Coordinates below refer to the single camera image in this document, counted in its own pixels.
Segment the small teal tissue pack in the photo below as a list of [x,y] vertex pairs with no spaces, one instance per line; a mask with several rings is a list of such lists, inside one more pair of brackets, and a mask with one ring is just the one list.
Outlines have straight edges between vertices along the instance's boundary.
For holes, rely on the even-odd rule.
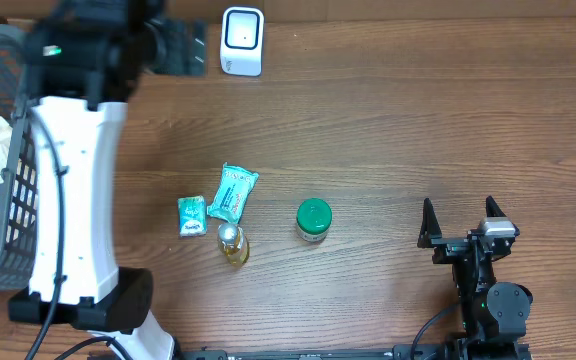
[[206,202],[203,196],[179,198],[179,235],[202,236],[207,232]]

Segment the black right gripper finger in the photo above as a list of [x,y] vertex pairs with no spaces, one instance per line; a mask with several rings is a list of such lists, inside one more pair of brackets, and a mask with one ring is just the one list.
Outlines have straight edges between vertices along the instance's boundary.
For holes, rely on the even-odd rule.
[[418,248],[437,247],[442,239],[442,231],[433,204],[429,198],[423,202],[422,224],[417,241]]
[[485,208],[487,217],[505,217],[505,213],[492,196],[486,198]]

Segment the green lid jar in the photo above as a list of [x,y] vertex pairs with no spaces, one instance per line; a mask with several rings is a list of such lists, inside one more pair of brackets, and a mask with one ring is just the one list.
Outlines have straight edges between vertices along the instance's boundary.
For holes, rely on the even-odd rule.
[[332,210],[323,199],[306,199],[297,210],[297,232],[307,242],[322,241],[327,236],[331,224]]

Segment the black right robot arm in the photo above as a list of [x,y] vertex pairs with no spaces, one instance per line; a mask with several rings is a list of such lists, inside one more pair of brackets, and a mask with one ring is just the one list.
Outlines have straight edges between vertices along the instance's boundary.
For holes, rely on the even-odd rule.
[[533,303],[523,285],[496,280],[493,264],[510,255],[519,228],[493,197],[485,202],[486,216],[463,237],[445,238],[430,199],[423,203],[417,246],[433,251],[435,264],[452,266],[458,300],[428,320],[415,336],[409,357],[414,358],[425,331],[439,319],[459,310],[463,331],[433,347],[431,359],[529,359],[526,321]]

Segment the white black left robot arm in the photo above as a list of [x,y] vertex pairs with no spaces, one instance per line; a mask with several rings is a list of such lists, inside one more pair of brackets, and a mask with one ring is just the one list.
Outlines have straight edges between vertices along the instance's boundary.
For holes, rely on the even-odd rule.
[[14,322],[67,324],[120,359],[179,359],[151,310],[154,279],[118,265],[113,179],[128,101],[166,60],[161,1],[63,1],[24,41],[34,142],[36,250]]

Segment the yellow oil bottle silver cap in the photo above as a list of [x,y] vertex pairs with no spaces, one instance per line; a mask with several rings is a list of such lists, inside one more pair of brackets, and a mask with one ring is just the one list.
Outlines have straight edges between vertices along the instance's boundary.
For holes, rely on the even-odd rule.
[[218,246],[228,262],[243,266],[249,259],[249,242],[243,229],[236,224],[223,223],[217,230]]

